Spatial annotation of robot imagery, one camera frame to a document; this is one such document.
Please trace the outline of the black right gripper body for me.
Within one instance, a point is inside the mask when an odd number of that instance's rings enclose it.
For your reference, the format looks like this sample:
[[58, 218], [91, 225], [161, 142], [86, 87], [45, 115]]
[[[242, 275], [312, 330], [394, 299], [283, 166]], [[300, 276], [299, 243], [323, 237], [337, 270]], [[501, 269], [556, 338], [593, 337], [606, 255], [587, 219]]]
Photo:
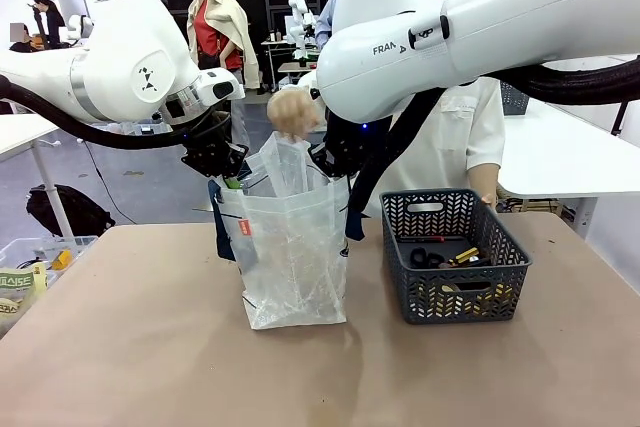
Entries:
[[384, 143], [391, 117], [357, 124], [328, 111], [327, 130], [323, 139], [328, 175], [353, 176]]

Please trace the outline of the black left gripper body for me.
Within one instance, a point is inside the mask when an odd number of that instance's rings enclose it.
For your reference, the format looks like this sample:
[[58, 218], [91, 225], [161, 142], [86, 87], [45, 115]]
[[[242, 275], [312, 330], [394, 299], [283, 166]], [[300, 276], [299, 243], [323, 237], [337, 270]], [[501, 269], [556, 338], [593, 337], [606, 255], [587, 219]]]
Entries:
[[232, 141], [231, 114], [210, 109], [184, 125], [182, 162], [205, 177], [236, 177], [249, 147]]

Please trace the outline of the person's right hand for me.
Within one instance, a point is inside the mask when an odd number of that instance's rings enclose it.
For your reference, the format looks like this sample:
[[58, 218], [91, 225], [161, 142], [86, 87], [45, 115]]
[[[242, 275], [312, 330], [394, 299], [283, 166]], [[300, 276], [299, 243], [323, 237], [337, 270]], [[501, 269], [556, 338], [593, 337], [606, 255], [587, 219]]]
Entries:
[[267, 117], [277, 132], [292, 141], [306, 139], [323, 122], [310, 89], [298, 86], [276, 92], [267, 104]]

